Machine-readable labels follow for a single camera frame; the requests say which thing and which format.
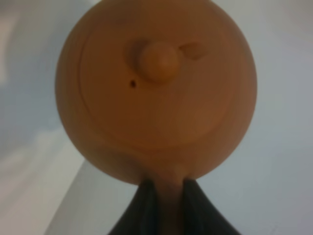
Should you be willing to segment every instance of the orange teapot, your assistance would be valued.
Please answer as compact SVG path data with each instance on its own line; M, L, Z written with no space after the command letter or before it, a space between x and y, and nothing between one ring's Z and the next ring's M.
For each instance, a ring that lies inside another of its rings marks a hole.
M150 180L163 215L179 211L184 180L237 147L256 92L243 34L207 0L103 0L70 33L56 75L73 144L112 177Z

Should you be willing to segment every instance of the white surface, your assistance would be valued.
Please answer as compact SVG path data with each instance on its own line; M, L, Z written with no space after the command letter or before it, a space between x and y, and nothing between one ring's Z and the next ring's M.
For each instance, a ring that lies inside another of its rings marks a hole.
M199 183L243 235L312 235L313 2L216 2L249 41L258 100L240 146ZM106 234L133 193L87 164L47 235Z
M43 235L83 158L54 98L56 62L88 0L0 0L0 234Z

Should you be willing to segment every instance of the clay teapot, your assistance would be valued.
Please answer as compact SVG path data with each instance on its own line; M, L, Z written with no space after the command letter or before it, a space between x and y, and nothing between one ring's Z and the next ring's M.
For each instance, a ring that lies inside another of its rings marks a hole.
M73 144L160 202L220 165L250 124L256 70L236 24L207 0L103 0L70 33L56 99Z

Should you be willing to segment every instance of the lid knob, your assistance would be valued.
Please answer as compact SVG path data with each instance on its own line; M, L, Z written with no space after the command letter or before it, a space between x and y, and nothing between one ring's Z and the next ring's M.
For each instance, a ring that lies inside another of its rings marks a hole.
M165 83L177 75L179 57L175 48L168 43L149 43L139 55L138 68L149 81Z

